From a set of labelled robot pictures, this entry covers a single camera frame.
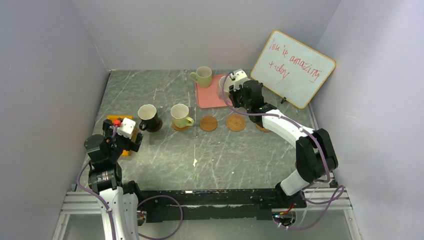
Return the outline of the green mug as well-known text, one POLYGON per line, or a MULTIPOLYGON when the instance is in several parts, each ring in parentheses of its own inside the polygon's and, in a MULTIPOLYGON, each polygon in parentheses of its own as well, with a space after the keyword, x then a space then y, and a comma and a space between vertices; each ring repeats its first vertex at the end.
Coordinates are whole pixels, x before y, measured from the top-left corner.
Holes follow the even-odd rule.
POLYGON ((172 123, 179 129, 193 126, 195 121, 189 116, 189 113, 189 107, 185 104, 175 104, 170 110, 172 123))
POLYGON ((196 71, 190 73, 190 78, 201 88, 208 88, 212 83, 212 69, 207 66, 200 66, 196 71))

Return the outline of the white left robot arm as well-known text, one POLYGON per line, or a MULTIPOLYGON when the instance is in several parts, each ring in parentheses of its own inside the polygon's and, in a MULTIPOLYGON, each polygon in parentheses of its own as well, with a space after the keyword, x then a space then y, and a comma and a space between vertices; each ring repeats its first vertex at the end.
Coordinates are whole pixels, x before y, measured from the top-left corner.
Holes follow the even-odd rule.
POLYGON ((142 206, 143 196, 134 181, 122 182, 118 160, 124 152, 137 152, 143 135, 131 117, 106 119, 102 131, 84 142, 89 157, 89 193, 100 207, 105 239, 137 240, 137 209, 142 206))

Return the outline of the black mug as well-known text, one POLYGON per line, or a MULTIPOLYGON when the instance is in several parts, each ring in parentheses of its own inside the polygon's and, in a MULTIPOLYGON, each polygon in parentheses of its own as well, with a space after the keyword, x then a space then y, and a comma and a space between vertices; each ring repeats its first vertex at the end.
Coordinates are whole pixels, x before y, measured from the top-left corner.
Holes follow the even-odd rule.
POLYGON ((152 104, 142 105, 138 112, 138 117, 141 119, 139 129, 154 133, 162 128, 163 122, 158 116, 157 108, 152 104))

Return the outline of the pink mug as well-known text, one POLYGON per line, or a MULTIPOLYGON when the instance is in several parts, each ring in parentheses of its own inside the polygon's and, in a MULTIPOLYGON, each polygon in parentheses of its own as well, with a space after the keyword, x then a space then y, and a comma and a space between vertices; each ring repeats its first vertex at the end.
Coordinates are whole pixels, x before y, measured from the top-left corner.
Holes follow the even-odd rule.
POLYGON ((228 100, 229 99, 229 91, 232 81, 230 78, 222 76, 218 82, 216 95, 220 100, 228 100))

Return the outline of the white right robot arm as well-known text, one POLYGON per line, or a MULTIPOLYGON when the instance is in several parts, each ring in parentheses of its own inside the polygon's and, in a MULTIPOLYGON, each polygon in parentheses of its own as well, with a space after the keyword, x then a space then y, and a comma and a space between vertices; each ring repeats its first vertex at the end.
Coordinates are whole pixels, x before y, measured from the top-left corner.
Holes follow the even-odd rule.
POLYGON ((325 129, 306 127, 265 102, 262 84, 250 79, 242 69, 228 73, 224 83, 229 83, 231 103, 228 107, 231 110, 245 109, 243 114, 251 122, 277 134, 296 150, 295 170, 275 186, 274 199, 278 206, 286 208, 301 190, 315 182, 328 183, 331 180, 330 172, 339 163, 331 137, 325 129))

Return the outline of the light wooden coaster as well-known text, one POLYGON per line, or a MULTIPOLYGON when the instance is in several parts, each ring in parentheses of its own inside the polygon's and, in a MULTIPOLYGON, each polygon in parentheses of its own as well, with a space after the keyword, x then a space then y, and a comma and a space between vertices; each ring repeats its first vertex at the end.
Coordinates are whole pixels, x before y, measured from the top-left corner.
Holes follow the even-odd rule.
POLYGON ((178 132, 185 131, 185 130, 187 130, 187 129, 189 128, 189 126, 185 126, 185 127, 180 128, 180 127, 176 126, 174 122, 172 122, 172 124, 171 124, 171 125, 172 125, 172 127, 173 127, 176 131, 178 131, 178 132))
POLYGON ((199 122, 200 128, 205 132, 212 132, 218 126, 218 121, 211 115, 204 116, 199 122))

